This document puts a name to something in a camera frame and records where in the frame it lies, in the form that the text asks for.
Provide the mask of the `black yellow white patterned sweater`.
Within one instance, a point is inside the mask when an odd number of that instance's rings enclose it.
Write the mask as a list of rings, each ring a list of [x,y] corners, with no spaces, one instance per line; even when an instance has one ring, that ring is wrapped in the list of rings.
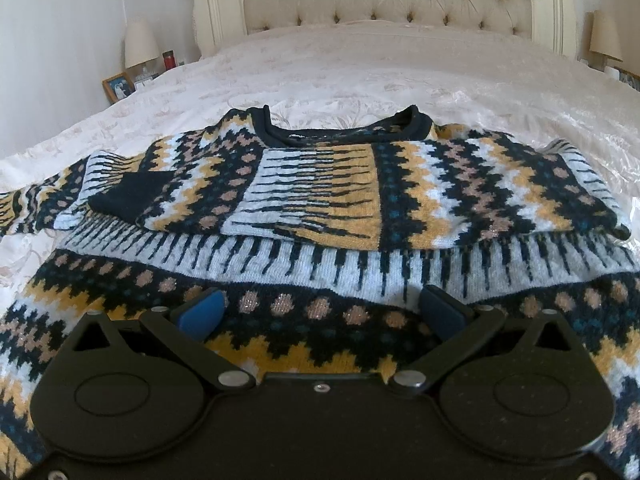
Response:
[[[634,479],[639,260],[570,142],[415,107],[286,130],[268,107],[97,151],[1,196],[1,234],[62,242],[1,318],[6,479]],[[424,393],[425,286],[503,328]],[[141,324],[206,289],[216,391]]]

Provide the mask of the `left bedside table lamp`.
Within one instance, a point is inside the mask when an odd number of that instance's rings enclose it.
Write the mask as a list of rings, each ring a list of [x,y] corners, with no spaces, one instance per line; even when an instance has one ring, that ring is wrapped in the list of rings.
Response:
[[[150,24],[143,18],[130,21],[124,38],[126,70],[132,70],[136,75],[141,72],[143,66],[151,70],[151,63],[155,63],[159,56],[160,47]]]

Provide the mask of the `bedside table lamp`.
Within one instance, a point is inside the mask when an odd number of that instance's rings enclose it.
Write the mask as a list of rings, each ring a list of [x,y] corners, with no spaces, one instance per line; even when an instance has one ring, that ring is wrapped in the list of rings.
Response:
[[[159,56],[160,47],[150,24],[143,18],[130,21],[124,38],[126,70],[132,70],[136,75],[141,72],[143,66],[151,70],[151,63],[155,63]]]
[[[603,73],[611,73],[614,70],[612,61],[623,61],[616,21],[605,11],[595,10],[592,14],[589,53]]]

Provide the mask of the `white satin bedspread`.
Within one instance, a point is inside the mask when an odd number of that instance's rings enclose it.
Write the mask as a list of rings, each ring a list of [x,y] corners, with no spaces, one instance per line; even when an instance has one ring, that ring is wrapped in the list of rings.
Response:
[[[183,66],[140,96],[1,164],[9,190],[103,148],[142,152],[162,136],[269,105],[285,128],[362,126],[408,105],[439,122],[562,138],[584,154],[623,211],[639,215],[639,97],[531,42],[450,27],[356,22],[260,32]]]

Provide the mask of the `right bedside table lamp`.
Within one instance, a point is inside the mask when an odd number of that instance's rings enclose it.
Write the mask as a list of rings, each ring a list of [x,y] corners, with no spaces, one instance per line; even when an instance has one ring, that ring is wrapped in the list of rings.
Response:
[[[592,14],[589,53],[603,73],[611,73],[614,70],[612,61],[623,61],[616,21],[605,11],[595,10]]]

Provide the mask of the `left wooden picture frame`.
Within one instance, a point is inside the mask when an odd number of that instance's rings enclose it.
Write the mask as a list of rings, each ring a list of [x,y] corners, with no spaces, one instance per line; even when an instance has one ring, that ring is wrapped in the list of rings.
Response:
[[[127,73],[120,73],[102,81],[103,89],[106,93],[108,102],[115,104],[127,96],[131,96],[136,89],[134,83]]]

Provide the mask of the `small silver picture frame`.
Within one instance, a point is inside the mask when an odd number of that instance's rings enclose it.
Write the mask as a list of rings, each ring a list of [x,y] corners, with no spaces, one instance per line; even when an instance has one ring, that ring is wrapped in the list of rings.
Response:
[[[146,66],[143,66],[141,72],[134,76],[134,88],[137,90],[146,88],[158,76],[160,76],[160,73],[151,72]]]

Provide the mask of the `right bedside picture frame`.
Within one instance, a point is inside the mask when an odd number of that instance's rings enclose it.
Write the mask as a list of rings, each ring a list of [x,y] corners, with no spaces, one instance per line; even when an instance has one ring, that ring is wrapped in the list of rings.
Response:
[[[622,68],[620,68],[618,72],[620,73],[620,76],[618,76],[618,80],[620,82],[640,92],[640,76],[639,75],[633,72],[630,72],[629,70],[623,70]]]

